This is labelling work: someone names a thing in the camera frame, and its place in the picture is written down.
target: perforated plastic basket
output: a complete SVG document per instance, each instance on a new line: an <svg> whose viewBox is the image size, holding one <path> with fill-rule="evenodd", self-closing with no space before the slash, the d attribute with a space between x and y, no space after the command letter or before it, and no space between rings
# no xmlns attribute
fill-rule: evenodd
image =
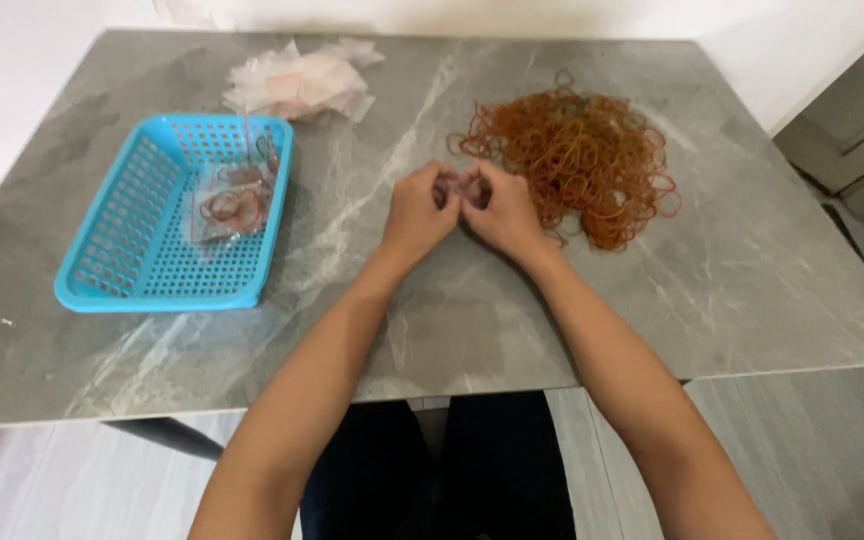
<svg viewBox="0 0 864 540"><path fill-rule="evenodd" d="M279 156L269 219L215 256L189 243L184 193L215 164L245 163L247 135ZM294 131L274 116L164 114L140 122L109 168L55 276L75 312L188 312L258 304L276 245Z"/></svg>

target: marble tabletop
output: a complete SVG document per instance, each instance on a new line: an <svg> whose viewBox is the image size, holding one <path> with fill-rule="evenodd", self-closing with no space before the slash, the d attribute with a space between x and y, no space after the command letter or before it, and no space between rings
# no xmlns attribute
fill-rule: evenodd
<svg viewBox="0 0 864 540"><path fill-rule="evenodd" d="M291 35L109 31L0 188L0 424L245 408L378 244L393 182L474 101L547 89L628 96L667 138L679 214L626 251L565 251L682 379L864 365L864 266L698 46L656 41L379 37L360 124L295 125L295 155L258 307L79 314L59 264L144 117L222 112L231 67ZM335 36L300 35L300 51ZM573 387L529 281L456 229L389 307L360 401Z"/></svg>

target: cabinet door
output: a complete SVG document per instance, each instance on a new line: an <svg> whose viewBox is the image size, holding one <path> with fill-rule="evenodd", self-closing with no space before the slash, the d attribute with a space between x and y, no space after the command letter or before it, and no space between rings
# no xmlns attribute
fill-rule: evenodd
<svg viewBox="0 0 864 540"><path fill-rule="evenodd" d="M790 162L833 193L861 178L864 55L780 131L774 143Z"/></svg>

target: person's right hand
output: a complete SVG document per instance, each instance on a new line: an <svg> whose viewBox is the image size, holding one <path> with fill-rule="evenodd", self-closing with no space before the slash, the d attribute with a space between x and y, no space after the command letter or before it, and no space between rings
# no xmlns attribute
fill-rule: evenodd
<svg viewBox="0 0 864 540"><path fill-rule="evenodd" d="M476 207L472 200L462 197L462 217L476 235L519 264L552 243L539 225L525 178L513 176L491 161L478 159L462 173L460 185L467 187L483 181L491 190L485 208Z"/></svg>

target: person's left hand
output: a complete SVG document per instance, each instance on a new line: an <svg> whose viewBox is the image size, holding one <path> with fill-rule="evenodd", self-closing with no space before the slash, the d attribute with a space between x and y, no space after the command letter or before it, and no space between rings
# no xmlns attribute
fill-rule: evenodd
<svg viewBox="0 0 864 540"><path fill-rule="evenodd" d="M448 188L439 209L433 196L437 179L459 178L455 169L429 161L395 183L391 190L389 217L379 251L411 269L455 228L462 210L462 197Z"/></svg>

